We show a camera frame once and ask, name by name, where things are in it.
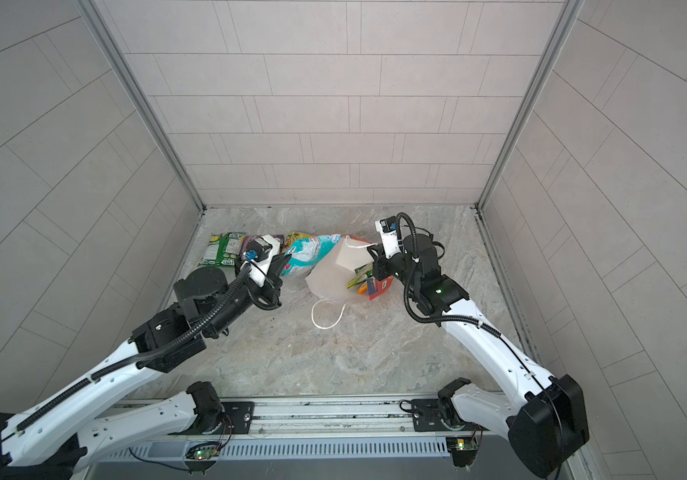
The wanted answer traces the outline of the teal snack packet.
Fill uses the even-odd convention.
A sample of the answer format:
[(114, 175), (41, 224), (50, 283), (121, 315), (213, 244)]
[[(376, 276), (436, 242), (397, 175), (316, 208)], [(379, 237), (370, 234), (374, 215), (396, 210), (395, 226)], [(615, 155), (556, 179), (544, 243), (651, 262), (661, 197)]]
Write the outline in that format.
[(291, 259), (282, 275), (290, 276), (314, 267), (334, 249), (341, 239), (340, 234), (326, 234), (311, 235), (310, 239), (296, 241), (290, 248), (285, 249), (285, 254), (291, 256)]

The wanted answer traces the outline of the purple snack packet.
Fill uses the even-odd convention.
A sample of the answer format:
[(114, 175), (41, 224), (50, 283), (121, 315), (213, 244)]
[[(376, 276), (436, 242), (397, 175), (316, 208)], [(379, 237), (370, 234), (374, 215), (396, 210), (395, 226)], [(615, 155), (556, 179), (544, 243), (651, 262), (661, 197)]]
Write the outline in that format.
[[(248, 235), (248, 236), (246, 236), (244, 239), (243, 245), (242, 245), (241, 255), (244, 255), (249, 250), (249, 245), (254, 240), (256, 240), (258, 238), (262, 238), (262, 236), (261, 235)], [(273, 235), (273, 238), (275, 238), (275, 240), (277, 240), (277, 242), (279, 242), (280, 250), (283, 251), (285, 249), (285, 242), (286, 242), (285, 236), (283, 236), (281, 234), (277, 234), (277, 235)]]

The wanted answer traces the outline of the red paper gift bag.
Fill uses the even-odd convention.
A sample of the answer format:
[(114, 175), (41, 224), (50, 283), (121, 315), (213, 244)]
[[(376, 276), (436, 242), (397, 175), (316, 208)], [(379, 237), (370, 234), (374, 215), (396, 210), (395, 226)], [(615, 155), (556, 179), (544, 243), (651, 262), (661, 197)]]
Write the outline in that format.
[(393, 277), (386, 280), (367, 280), (369, 289), (357, 294), (359, 287), (347, 289), (347, 282), (355, 277), (355, 270), (371, 264), (369, 248), (375, 243), (357, 237), (342, 236), (334, 249), (320, 260), (306, 277), (309, 290), (318, 300), (311, 311), (312, 323), (319, 330), (330, 330), (342, 320), (349, 306), (371, 302), (381, 297), (393, 285)]

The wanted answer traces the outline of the yellow green snack packet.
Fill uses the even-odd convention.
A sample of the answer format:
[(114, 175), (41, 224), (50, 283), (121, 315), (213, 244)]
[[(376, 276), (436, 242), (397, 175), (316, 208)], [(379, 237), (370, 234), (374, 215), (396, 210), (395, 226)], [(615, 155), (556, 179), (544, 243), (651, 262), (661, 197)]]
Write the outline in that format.
[(290, 248), (298, 240), (306, 240), (306, 239), (310, 239), (310, 238), (311, 238), (311, 235), (309, 235), (309, 234), (305, 234), (303, 232), (291, 231), (286, 236), (285, 248), (286, 249)]

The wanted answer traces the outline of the lime yellow snack packet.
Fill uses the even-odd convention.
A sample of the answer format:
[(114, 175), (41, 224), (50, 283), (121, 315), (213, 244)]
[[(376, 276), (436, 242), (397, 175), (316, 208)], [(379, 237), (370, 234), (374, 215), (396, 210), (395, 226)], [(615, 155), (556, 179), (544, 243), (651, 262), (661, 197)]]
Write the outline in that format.
[(373, 265), (367, 264), (355, 270), (355, 277), (347, 282), (347, 289), (359, 287), (373, 276)]

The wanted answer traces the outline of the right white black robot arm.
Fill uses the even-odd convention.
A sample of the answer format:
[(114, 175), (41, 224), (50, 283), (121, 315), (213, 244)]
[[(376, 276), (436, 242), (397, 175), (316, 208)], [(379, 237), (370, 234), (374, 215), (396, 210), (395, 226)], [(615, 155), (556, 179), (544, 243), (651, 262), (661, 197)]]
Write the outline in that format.
[(585, 395), (569, 375), (557, 377), (529, 358), (483, 315), (469, 293), (441, 271), (437, 242), (427, 234), (397, 241), (389, 234), (369, 246), (373, 277), (403, 284), (411, 319), (455, 337), (501, 391), (491, 393), (467, 378), (437, 394), (437, 414), (451, 430), (473, 425), (509, 441), (531, 474), (558, 478), (561, 466), (589, 441)]

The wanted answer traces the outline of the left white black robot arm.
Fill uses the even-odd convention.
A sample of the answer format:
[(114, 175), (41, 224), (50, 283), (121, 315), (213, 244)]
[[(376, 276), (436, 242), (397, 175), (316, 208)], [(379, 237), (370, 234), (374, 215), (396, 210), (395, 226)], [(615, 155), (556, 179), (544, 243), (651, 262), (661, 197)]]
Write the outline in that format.
[(227, 434), (232, 426), (205, 381), (125, 414), (107, 410), (204, 351), (253, 306), (274, 309), (287, 255), (243, 262), (228, 280), (215, 266), (177, 281), (177, 300), (136, 328), (106, 359), (20, 414), (0, 413), (0, 479), (69, 479), (95, 461), (160, 435)]

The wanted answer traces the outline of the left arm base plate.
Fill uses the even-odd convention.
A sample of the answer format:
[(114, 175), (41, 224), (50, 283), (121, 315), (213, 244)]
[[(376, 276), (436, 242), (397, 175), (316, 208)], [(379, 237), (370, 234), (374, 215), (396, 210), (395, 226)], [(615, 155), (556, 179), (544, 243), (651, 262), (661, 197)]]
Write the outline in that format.
[(256, 404), (249, 401), (204, 404), (194, 410), (193, 424), (175, 435), (243, 435), (250, 432)]

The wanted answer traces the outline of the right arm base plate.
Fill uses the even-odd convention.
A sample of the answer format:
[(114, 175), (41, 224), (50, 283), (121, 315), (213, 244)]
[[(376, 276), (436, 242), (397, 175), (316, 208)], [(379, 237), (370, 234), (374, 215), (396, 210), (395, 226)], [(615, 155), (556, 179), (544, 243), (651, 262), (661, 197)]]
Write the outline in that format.
[(399, 409), (407, 413), (413, 421), (415, 432), (486, 432), (485, 427), (475, 423), (459, 422), (451, 424), (451, 421), (443, 419), (439, 400), (437, 399), (413, 399), (401, 400)]

